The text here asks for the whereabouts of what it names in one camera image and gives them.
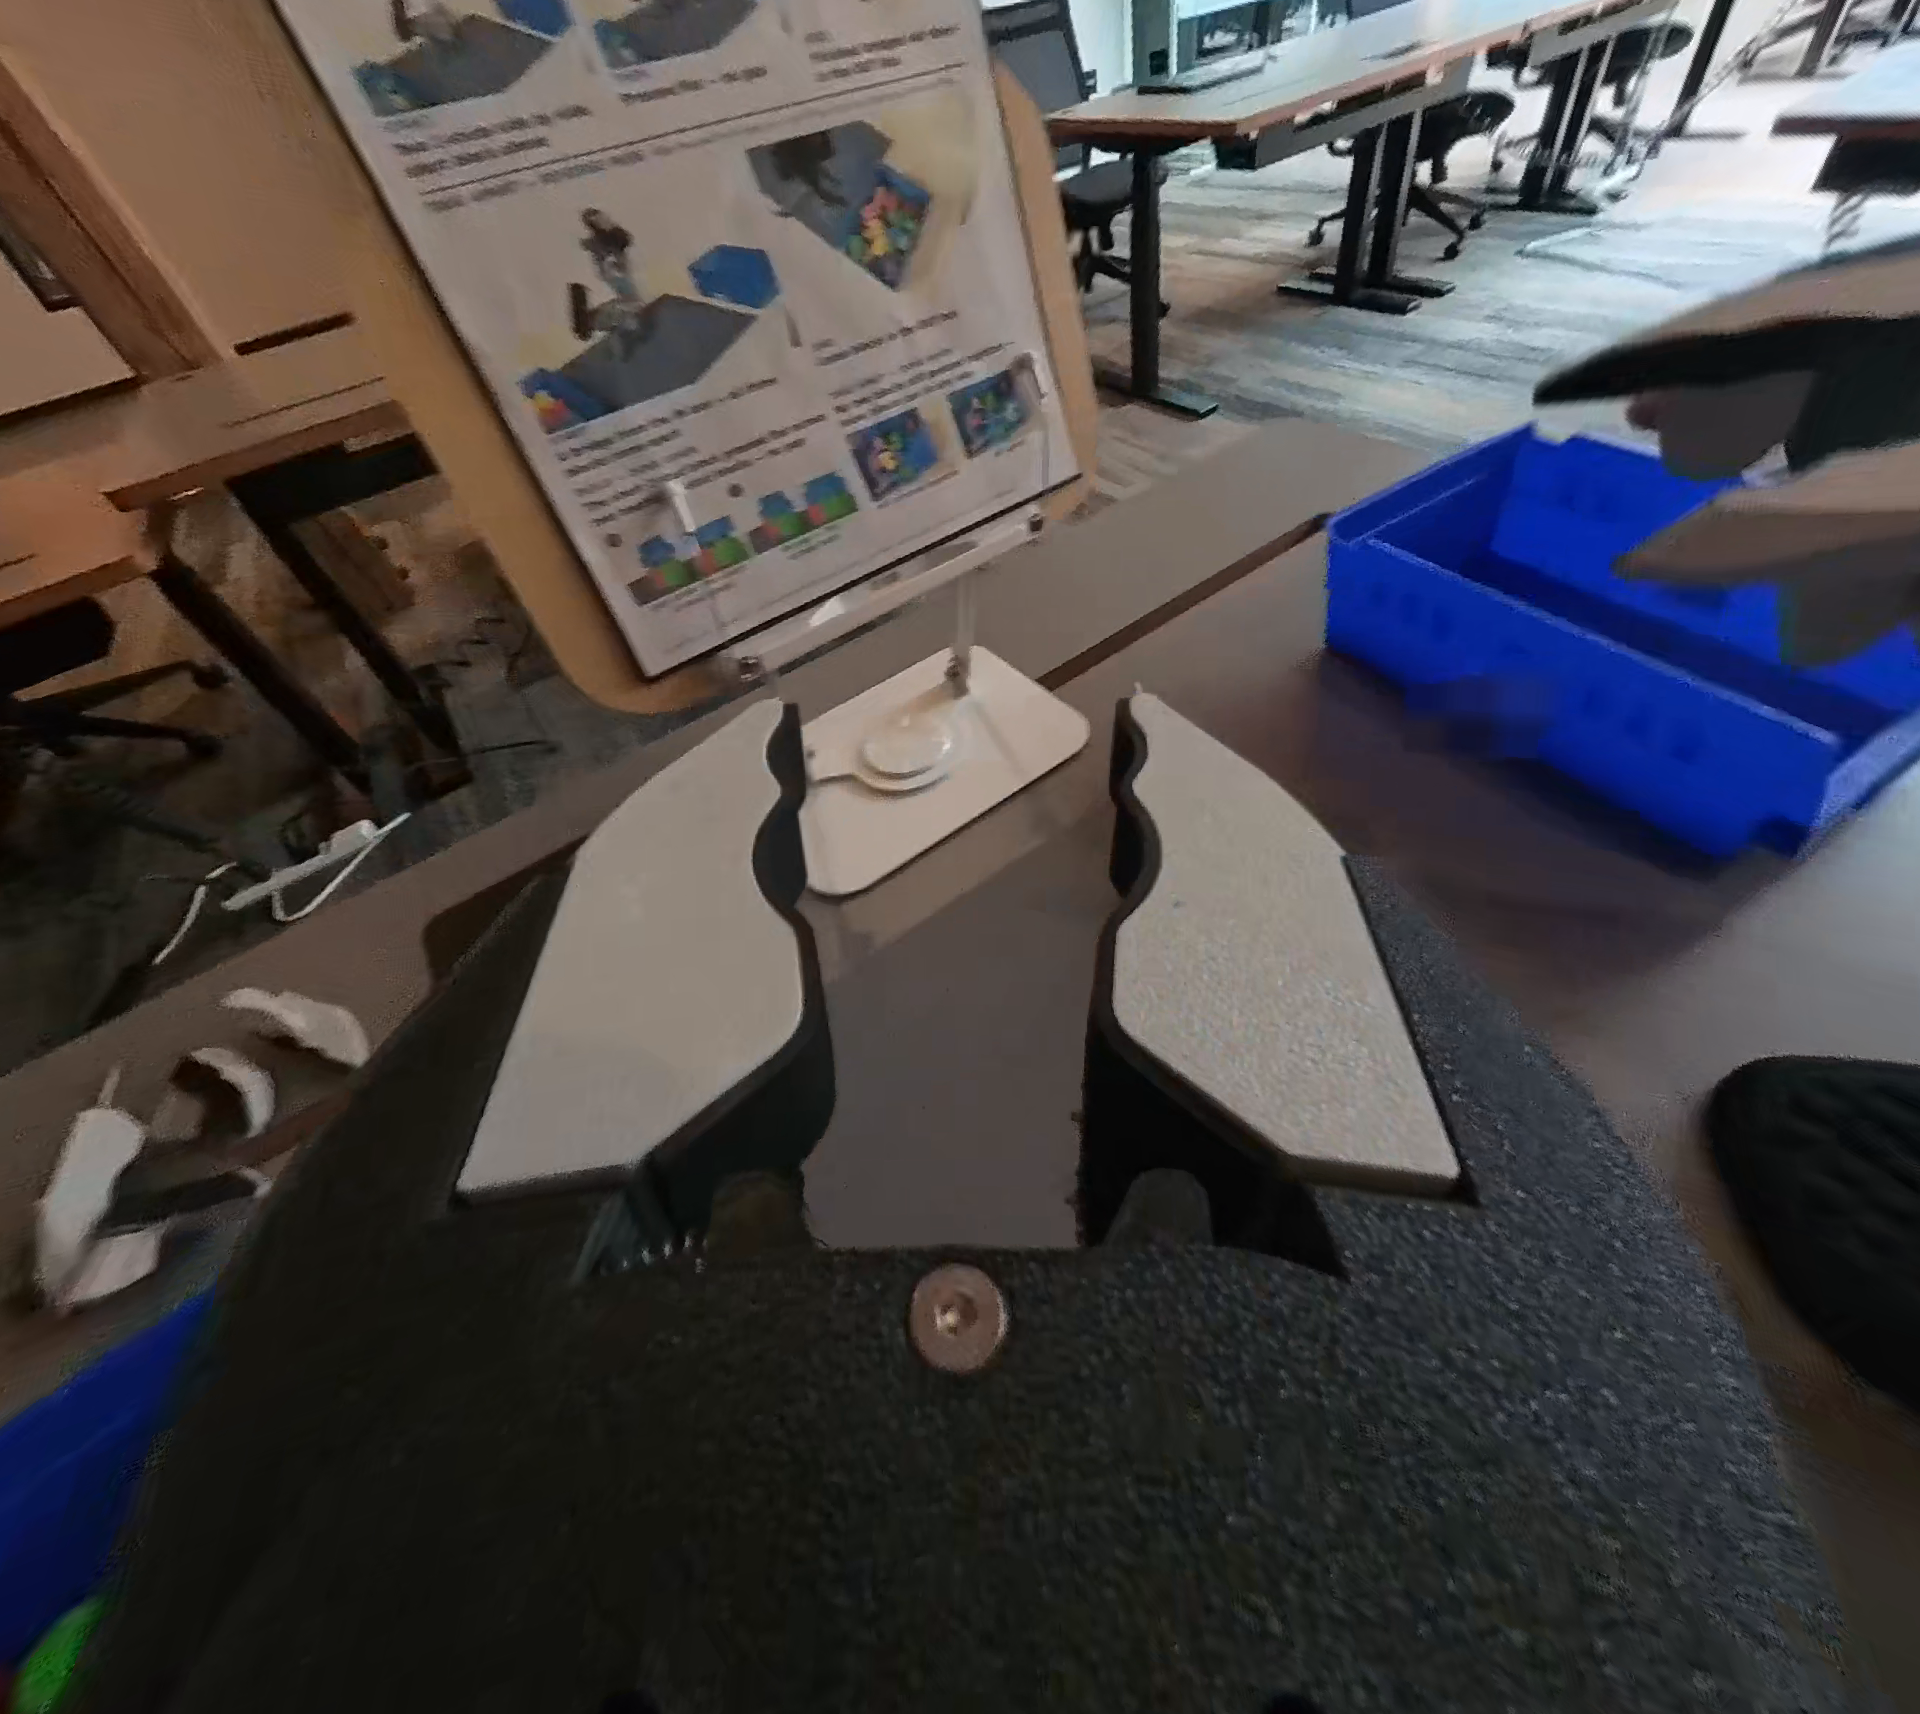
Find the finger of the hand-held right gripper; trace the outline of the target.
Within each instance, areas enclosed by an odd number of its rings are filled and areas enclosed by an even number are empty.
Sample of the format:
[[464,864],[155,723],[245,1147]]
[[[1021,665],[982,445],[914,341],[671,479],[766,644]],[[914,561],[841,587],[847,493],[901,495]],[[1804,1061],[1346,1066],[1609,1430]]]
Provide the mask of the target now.
[[1669,472],[1795,473],[1918,437],[1918,248],[1870,243],[1793,266],[1548,372],[1535,405],[1621,403]]
[[1918,634],[1918,451],[1837,454],[1738,483],[1621,557],[1625,580],[1768,587],[1788,665],[1823,668]]

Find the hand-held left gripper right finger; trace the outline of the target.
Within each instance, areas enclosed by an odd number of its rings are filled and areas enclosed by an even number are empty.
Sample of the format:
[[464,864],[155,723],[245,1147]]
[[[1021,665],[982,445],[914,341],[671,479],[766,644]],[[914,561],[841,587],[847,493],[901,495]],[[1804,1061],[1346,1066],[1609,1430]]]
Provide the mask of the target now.
[[1458,1196],[1468,1170],[1325,823],[1144,690],[1117,703],[1110,798],[1090,1050],[1255,1174]]

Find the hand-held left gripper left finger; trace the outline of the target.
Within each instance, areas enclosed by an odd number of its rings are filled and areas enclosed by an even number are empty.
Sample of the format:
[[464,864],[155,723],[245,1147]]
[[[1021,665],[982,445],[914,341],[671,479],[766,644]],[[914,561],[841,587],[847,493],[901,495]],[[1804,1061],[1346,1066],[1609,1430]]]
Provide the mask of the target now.
[[706,1206],[730,1161],[795,1170],[834,1106],[801,902],[802,714],[761,700],[584,838],[456,1178],[467,1201],[648,1172]]

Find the blue plastic bin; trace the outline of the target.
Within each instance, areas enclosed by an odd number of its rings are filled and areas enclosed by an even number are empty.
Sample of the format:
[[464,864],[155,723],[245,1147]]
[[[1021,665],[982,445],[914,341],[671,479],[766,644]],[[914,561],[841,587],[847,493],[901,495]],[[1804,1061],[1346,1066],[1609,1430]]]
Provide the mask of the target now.
[[1917,640],[1797,668],[1772,586],[1619,573],[1729,488],[1589,433],[1492,435],[1331,517],[1325,642],[1701,856],[1797,856],[1917,771]]

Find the blue plastic object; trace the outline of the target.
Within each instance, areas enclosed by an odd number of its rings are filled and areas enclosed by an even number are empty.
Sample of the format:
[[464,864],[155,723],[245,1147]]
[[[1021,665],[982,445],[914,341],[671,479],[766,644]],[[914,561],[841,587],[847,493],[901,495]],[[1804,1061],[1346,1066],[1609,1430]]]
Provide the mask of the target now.
[[7,1673],[100,1592],[212,1300],[212,1290],[186,1297],[4,1421]]

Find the long dark table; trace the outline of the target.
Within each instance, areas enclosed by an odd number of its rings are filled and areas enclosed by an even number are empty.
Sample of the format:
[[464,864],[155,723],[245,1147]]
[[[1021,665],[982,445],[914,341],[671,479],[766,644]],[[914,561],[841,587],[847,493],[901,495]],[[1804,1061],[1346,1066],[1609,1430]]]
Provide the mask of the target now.
[[1202,419],[1217,402],[1162,372],[1162,226],[1157,162],[1199,143],[1230,170],[1259,170],[1326,143],[1355,143],[1333,275],[1288,293],[1408,314],[1452,285],[1397,268],[1425,113],[1462,94],[1492,47],[1550,63],[1548,112],[1523,171],[1525,214],[1594,216],[1575,171],[1614,45],[1683,0],[1406,0],[1279,45],[1263,69],[1196,91],[1139,83],[1046,113],[1053,139],[1130,162],[1128,360],[1099,365],[1106,392]]
[[1828,141],[1814,181],[1832,201],[1823,254],[1851,248],[1869,204],[1918,194],[1918,44],[1882,47],[1862,69],[1783,108],[1770,131]]

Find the black office chair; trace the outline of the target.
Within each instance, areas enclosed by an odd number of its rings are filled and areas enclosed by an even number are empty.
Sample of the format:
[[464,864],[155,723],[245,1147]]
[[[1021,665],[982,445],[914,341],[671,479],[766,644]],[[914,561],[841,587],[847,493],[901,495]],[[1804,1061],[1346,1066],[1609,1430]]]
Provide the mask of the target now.
[[[994,57],[1044,117],[1095,95],[1096,73],[1085,66],[1071,0],[989,6],[982,28]],[[1099,159],[1090,141],[1065,141],[1054,148],[1053,168],[1078,289],[1088,293],[1099,279],[1132,283],[1132,262],[1117,243],[1118,223],[1134,214],[1132,162]]]
[[145,694],[186,677],[205,694],[230,686],[233,674],[219,662],[170,659],[145,670],[114,674],[46,698],[31,698],[62,676],[106,662],[117,646],[117,621],[100,598],[78,598],[36,616],[4,621],[2,627],[2,827],[9,838],[24,811],[31,777],[46,776],[46,788],[83,802],[100,821],[212,861],[229,861],[229,847],[205,827],[164,814],[117,777],[85,765],[93,742],[167,742],[194,759],[225,752],[219,734],[143,718],[110,718],[98,710],[114,700]]
[[[1314,0],[1314,24],[1356,22],[1417,0]],[[1425,216],[1449,233],[1442,259],[1454,262],[1486,219],[1486,204],[1446,187],[1452,149],[1497,138],[1516,110],[1503,91],[1472,89],[1431,104],[1418,117],[1406,216]]]

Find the black perforated rubber pad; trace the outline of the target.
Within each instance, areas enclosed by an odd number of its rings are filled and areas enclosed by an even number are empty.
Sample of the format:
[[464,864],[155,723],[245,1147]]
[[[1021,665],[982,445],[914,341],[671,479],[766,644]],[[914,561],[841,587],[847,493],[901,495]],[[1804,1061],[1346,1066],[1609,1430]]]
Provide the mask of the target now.
[[1781,1301],[1857,1379],[1917,1413],[1917,1064],[1757,1057],[1717,1082],[1701,1126]]

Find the printed instruction sheet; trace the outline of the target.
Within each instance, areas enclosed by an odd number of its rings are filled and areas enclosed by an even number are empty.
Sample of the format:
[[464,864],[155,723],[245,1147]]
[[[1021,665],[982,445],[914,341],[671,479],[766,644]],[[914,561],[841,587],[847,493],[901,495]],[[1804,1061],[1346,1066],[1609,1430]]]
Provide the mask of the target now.
[[1083,473],[979,0],[272,0],[647,677]]

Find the wooden table frame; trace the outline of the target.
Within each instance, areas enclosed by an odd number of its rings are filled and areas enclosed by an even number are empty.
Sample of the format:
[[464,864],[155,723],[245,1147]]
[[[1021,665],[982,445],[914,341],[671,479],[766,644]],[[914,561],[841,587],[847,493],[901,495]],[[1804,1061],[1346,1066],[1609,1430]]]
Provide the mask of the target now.
[[436,676],[411,665],[327,572],[301,527],[436,473],[348,315],[277,343],[223,348],[4,55],[4,214],[19,219],[135,375],[130,390],[39,422],[61,521],[114,527],[122,560],[328,770],[372,791],[372,752],[263,642],[173,538],[180,503],[225,493],[423,742],[419,793],[467,773]]

